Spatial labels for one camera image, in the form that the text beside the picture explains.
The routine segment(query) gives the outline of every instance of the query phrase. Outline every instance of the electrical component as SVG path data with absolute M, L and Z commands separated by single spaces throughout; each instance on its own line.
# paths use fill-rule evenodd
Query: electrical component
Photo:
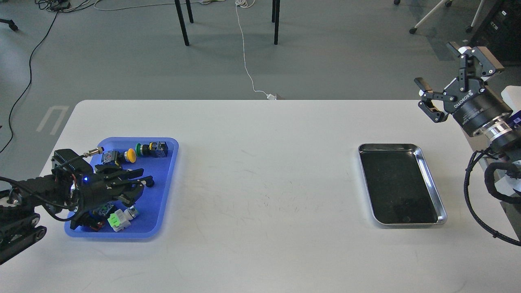
M 129 207 L 125 211 L 119 209 L 110 215 L 108 218 L 108 223 L 114 232 L 118 232 L 130 226 L 130 221 L 136 218 L 138 215 L 139 212 L 134 206 Z
M 98 207 L 97 209 L 93 209 L 90 214 L 94 218 L 98 219 L 108 219 L 110 217 L 110 214 L 113 214 L 116 212 L 116 206 L 111 203 L 107 202 L 103 204 L 102 206 Z
M 137 157 L 134 149 L 128 149 L 124 153 L 118 151 L 106 151 L 101 157 L 101 163 L 103 165 L 121 165 L 125 162 L 135 163 Z
M 165 141 L 153 141 L 149 144 L 138 143 L 135 146 L 135 152 L 140 157 L 166 157 L 168 155 L 168 146 Z

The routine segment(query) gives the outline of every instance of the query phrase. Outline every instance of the white table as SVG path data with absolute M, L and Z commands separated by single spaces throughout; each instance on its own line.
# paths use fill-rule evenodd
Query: white table
M 81 102 L 55 149 L 111 136 L 179 142 L 163 226 L 146 241 L 70 238 L 39 210 L 47 235 L 0 267 L 2 292 L 519 292 L 521 248 L 493 239 L 465 205 L 463 133 L 416 103 Z M 371 142 L 422 148 L 447 223 L 375 225 L 357 157 Z M 513 236 L 480 168 L 471 182 L 476 212 Z

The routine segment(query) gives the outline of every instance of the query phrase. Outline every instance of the power adapter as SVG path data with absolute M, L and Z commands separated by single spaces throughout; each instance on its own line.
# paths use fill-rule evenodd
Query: power adapter
M 58 0 L 58 4 L 54 5 L 54 6 L 50 6 L 49 7 L 49 10 L 50 11 L 62 11 L 64 9 L 69 9 L 70 8 L 70 2 L 69 0 Z

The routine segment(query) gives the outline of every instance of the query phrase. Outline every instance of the chair leg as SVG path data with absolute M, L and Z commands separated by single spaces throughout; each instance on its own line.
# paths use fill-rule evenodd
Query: chair leg
M 273 44 L 279 44 L 279 14 L 280 14 L 280 0 L 275 0 L 275 41 Z
M 271 5 L 271 22 L 275 22 L 275 2 L 276 0 L 273 0 Z
M 192 16 L 192 6 L 190 5 L 190 0 L 186 0 L 187 10 L 188 10 L 188 19 L 190 23 L 194 23 L 194 18 Z
M 186 46 L 190 46 L 190 43 L 188 42 L 187 28 L 184 26 L 184 18 L 183 18 L 183 11 L 181 10 L 181 3 L 179 2 L 179 0 L 175 0 L 175 2 L 176 2 L 177 16 L 179 17 L 179 24 L 181 25 L 181 32 L 183 33 L 184 44 Z
M 429 13 L 427 13 L 412 29 L 417 29 L 427 18 L 429 18 L 429 16 L 432 13 L 434 13 L 434 11 L 436 11 L 438 8 L 440 8 L 443 5 L 445 5 L 445 0 L 441 0 L 440 3 L 436 4 L 436 6 L 433 9 L 431 9 L 431 11 L 429 11 Z
M 481 0 L 481 2 L 479 2 L 478 10 L 476 10 L 476 14 L 474 15 L 474 19 L 472 20 L 472 23 L 470 24 L 471 28 L 473 28 L 474 25 L 476 25 L 476 21 L 478 20 L 479 13 L 483 9 L 483 3 L 484 2 L 485 2 L 485 0 Z

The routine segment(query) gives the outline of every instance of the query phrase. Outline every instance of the black table leg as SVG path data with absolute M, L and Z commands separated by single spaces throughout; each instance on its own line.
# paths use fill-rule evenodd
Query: black table leg
M 190 6 L 190 0 L 186 0 L 187 10 L 188 10 L 188 18 L 190 19 L 190 23 L 194 23 L 194 18 L 192 16 L 192 6 Z
M 280 13 L 280 0 L 275 0 L 275 41 L 273 44 L 279 44 L 279 13 Z
M 275 1 L 273 0 L 273 4 L 271 5 L 271 22 L 275 22 Z
M 179 0 L 175 0 L 175 2 L 176 2 L 177 16 L 179 17 L 179 24 L 181 25 L 181 32 L 183 33 L 184 44 L 186 46 L 190 46 L 190 43 L 188 42 L 187 28 L 184 26 L 184 18 L 183 18 L 183 11 L 181 10 L 181 3 L 179 2 Z

